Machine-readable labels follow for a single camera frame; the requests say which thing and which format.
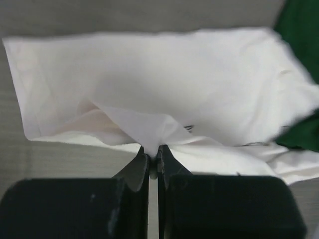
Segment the white and green raglan shirt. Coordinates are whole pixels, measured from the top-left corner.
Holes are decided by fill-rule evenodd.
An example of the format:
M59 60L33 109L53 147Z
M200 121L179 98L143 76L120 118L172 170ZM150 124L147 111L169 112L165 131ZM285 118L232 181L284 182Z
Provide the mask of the white and green raglan shirt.
M274 141L319 105L319 88L259 16L227 29L97 32L3 40L31 141L155 155L168 145L191 171L317 178L319 155Z

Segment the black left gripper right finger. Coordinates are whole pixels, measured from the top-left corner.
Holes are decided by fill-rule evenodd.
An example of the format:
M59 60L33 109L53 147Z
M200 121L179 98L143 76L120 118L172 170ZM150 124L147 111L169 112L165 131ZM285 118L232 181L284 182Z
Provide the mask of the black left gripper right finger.
M272 176L193 174L159 147L161 239L304 239L289 187Z

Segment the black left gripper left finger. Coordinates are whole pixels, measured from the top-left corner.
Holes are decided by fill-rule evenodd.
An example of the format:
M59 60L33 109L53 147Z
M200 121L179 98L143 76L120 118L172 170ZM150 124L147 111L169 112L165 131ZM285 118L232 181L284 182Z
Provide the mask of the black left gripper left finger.
M111 178L24 179L0 202L3 239L145 239L150 162L140 148Z

